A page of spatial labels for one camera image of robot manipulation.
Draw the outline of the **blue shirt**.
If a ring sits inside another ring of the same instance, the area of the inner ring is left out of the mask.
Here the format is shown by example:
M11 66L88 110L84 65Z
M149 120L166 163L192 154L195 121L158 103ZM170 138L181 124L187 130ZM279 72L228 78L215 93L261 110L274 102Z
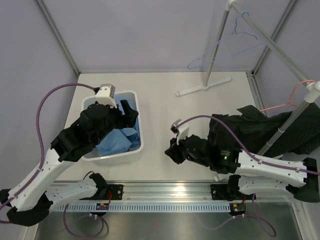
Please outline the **blue shirt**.
M137 119L133 127L113 129L96 149L101 156L111 156L137 150L140 146L141 135Z

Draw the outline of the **black striped shirt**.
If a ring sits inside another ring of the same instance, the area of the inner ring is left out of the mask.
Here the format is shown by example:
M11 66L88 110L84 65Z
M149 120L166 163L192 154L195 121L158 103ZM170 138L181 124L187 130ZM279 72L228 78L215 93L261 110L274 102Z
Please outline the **black striped shirt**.
M244 146L254 154L261 150L291 115L291 112L283 112L267 117L252 105L239 108L238 111L240 115L213 114L212 116L224 122ZM211 145L240 146L232 135L213 119L209 123L207 138ZM297 155L309 155L319 146L320 108L312 103L264 155L270 158L290 152Z

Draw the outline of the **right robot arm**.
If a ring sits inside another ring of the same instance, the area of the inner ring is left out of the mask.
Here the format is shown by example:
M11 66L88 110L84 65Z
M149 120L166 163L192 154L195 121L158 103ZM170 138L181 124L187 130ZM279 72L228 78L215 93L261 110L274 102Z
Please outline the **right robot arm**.
M284 191L302 202L320 201L317 161L313 158L284 161L247 153L238 147L212 145L196 135L172 138L164 153L176 164L188 160L227 175L226 192L233 199L242 194Z

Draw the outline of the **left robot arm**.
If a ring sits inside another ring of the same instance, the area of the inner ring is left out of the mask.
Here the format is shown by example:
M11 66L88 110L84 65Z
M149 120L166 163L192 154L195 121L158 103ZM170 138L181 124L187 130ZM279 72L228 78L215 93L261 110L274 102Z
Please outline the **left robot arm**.
M83 110L79 118L63 129L38 166L23 182L12 189L0 191L0 202L8 206L7 223L30 227L43 221L55 208L76 200L100 200L108 194L108 184L93 173L67 187L49 191L51 184L82 156L90 153L114 129L132 128L139 113L127 100L121 107L95 102Z

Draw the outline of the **blue wire hanger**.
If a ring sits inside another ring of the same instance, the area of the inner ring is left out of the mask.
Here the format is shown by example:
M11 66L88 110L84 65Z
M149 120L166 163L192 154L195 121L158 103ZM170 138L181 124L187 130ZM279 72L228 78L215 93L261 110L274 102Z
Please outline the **blue wire hanger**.
M247 31L238 31L238 21L240 17L243 17L244 15L246 15L247 17L250 17L250 13L248 11L242 11L240 12L236 18L235 18L235 24L234 24L234 28L232 33L229 36L223 37L220 40L218 40L210 49L208 49L202 57L200 58L196 58L195 60L193 60L192 62L190 62L187 66L188 70L194 70L194 69L202 69L204 67L208 67L210 64L214 64L216 62L220 62L220 61L224 61L225 59L229 59L232 58L236 55L245 53L247 51L250 51L256 47L259 47L261 45L263 45L264 43L262 42L262 40L255 34L249 33ZM232 54L229 55L225 55L225 56L221 56L221 57L217 57L217 56L212 56L212 60L210 61L206 61L204 62L204 60L206 59L207 55L209 53L214 53L215 50L218 50L218 48L220 46L223 47L227 47L227 44L235 44L236 40L239 40L240 37L239 36L247 36L248 38L251 39L255 39L256 42L260 42L259 44L253 45L249 48L243 49L241 51L238 52L233 52Z

